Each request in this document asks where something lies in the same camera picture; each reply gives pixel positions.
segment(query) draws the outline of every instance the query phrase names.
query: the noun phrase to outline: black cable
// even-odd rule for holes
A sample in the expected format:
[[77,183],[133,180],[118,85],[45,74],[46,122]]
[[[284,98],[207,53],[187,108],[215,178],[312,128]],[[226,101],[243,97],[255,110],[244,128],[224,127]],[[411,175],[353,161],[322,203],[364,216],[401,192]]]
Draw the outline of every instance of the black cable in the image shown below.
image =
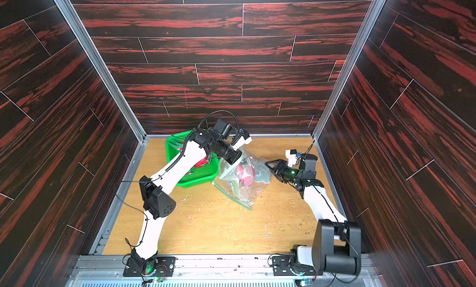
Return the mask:
[[330,281],[330,283],[326,287],[329,287],[332,283],[334,283],[334,280],[336,279],[336,275],[337,274],[334,274],[334,278],[332,279],[332,281]]
[[169,171],[172,169],[173,166],[175,166],[180,158],[183,157],[184,153],[185,153],[185,148],[187,147],[187,142],[190,140],[190,137],[196,132],[195,129],[193,129],[192,131],[190,131],[190,133],[187,135],[187,138],[183,141],[183,147],[182,147],[182,150],[180,151],[180,154],[179,156],[177,157],[177,159],[175,159],[175,161],[172,162],[172,164],[170,164],[169,167],[165,168],[165,172]]
[[122,256],[122,264],[123,265],[127,265],[127,263],[124,263],[124,258],[126,258],[127,255],[130,255],[130,254],[126,254],[126,255]]
[[344,283],[344,284],[350,284],[350,283],[354,282],[355,280],[357,280],[357,278],[358,278],[358,275],[357,275],[355,278],[353,278],[352,280],[350,280],[350,281],[347,282],[347,281],[342,281],[341,279],[339,279],[339,278],[336,277],[336,279],[337,279],[339,282],[342,282],[342,283]]
[[200,121],[199,126],[197,127],[197,129],[200,129],[200,126],[202,126],[202,123],[207,119],[207,117],[210,117],[211,115],[213,115],[213,114],[215,114],[215,113],[217,113],[217,112],[227,112],[227,113],[231,114],[231,116],[235,119],[235,124],[237,125],[237,130],[239,130],[239,123],[238,123],[237,117],[236,117],[233,113],[229,112],[228,110],[216,110],[216,111],[214,111],[214,112],[212,112],[212,113],[207,114],[207,115]]
[[[125,183],[125,182],[126,182],[126,183],[151,183],[152,181],[147,181],[147,182],[128,181],[128,180],[121,181],[121,183]],[[136,208],[136,207],[133,207],[133,206],[128,205],[128,204],[125,203],[116,193],[114,193],[114,195],[115,195],[123,204],[125,204],[126,206],[128,206],[128,207],[130,207],[130,208],[133,208],[133,209],[135,209],[136,211],[141,212],[144,216],[146,216],[146,219],[145,219],[145,221],[146,221],[146,227],[144,228],[144,233],[142,233],[142,237],[141,237],[139,243],[138,243],[137,245],[133,246],[133,245],[130,244],[130,242],[129,242],[129,240],[127,239],[127,237],[124,238],[124,239],[126,240],[126,243],[129,245],[129,247],[135,248],[135,247],[139,246],[139,245],[143,242],[143,240],[144,240],[144,236],[145,236],[146,230],[147,230],[147,224],[149,223],[149,218],[147,218],[147,215],[146,215],[146,213],[144,213],[144,211],[142,211],[142,210],[140,210],[140,209],[138,209],[138,208]]]
[[279,256],[281,256],[281,257],[285,257],[284,254],[279,254],[279,253],[274,253],[274,254],[269,255],[267,263],[268,263],[268,265],[269,265],[270,267],[273,267],[273,266],[274,266],[274,265],[269,264],[269,259],[271,258],[272,255],[279,255]]
[[143,277],[143,275],[142,275],[142,268],[137,264],[137,262],[136,262],[134,259],[131,259],[131,261],[134,262],[134,264],[135,264],[136,267],[137,267],[137,270],[139,271],[140,278],[142,279],[142,284],[141,284],[142,287],[145,287],[146,284],[149,284],[149,283],[154,282],[153,279],[152,279],[152,280],[147,280],[147,281],[144,280],[144,277]]
[[311,151],[311,148],[312,148],[313,145],[314,145],[314,142],[311,143],[311,145],[307,148],[306,152],[302,153],[301,156],[308,154]]

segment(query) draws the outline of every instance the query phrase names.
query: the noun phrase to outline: mounting plate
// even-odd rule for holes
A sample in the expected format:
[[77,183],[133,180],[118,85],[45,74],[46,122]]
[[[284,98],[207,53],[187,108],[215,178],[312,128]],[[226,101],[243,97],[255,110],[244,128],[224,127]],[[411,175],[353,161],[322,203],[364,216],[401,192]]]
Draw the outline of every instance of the mounting plate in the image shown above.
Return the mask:
[[[271,260],[273,263],[273,274],[275,276],[297,276],[296,274],[291,272],[291,265],[289,263],[289,255],[280,255],[280,256],[273,256]],[[315,276],[316,271],[312,266],[309,267],[304,274],[301,276]]]
[[[170,257],[170,256],[157,256],[155,258],[157,271],[148,277],[144,278],[154,278],[154,277],[164,277],[164,270],[162,267],[159,267],[159,265],[165,265],[166,272],[165,272],[165,277],[171,277],[174,273],[174,268],[175,268],[175,257]],[[137,268],[137,266],[131,261],[131,258],[127,259],[126,267],[124,269],[124,273],[122,274],[124,277],[140,277],[140,270]]]

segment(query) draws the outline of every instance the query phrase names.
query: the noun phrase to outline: black mounting bracket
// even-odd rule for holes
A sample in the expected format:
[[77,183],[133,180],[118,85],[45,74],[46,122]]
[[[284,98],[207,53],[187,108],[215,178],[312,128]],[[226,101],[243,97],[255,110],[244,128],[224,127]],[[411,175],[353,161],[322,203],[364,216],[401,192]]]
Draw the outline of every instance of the black mounting bracket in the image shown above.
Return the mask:
[[[144,278],[155,278],[155,277],[171,277],[174,273],[176,258],[173,256],[157,256],[155,258],[156,271],[150,276],[144,276]],[[122,276],[124,277],[140,277],[141,271],[138,268],[137,264],[132,261],[132,258],[129,257],[124,269]]]
[[144,209],[155,219],[170,215],[177,206],[175,200],[162,191],[162,186],[156,186],[148,177],[143,176],[139,182],[140,194],[144,201]]
[[308,269],[301,274],[291,270],[290,255],[276,255],[271,257],[273,263],[273,274],[275,276],[315,276],[316,271],[312,266],[308,266]]

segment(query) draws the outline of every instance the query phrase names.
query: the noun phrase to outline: metal grille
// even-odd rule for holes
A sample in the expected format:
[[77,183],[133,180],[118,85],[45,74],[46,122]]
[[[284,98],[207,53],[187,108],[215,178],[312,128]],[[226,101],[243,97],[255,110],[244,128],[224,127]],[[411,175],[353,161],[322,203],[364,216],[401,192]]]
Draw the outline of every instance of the metal grille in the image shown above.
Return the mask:
[[[202,283],[192,283],[192,282],[174,282],[174,283],[153,283],[149,284],[150,287],[295,287],[292,281],[277,281],[277,282],[237,282],[237,283],[226,283],[226,282],[202,282]],[[81,287],[140,287],[140,283],[109,283],[104,281],[88,282],[83,283]]]

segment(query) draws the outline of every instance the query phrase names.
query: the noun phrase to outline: green led light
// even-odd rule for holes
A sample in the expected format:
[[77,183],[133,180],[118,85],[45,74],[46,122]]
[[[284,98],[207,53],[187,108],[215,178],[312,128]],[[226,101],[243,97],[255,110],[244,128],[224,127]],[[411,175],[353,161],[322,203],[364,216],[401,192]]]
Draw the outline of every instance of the green led light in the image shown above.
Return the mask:
[[149,274],[152,271],[152,269],[154,269],[154,264],[153,263],[147,265],[146,266],[146,274]]

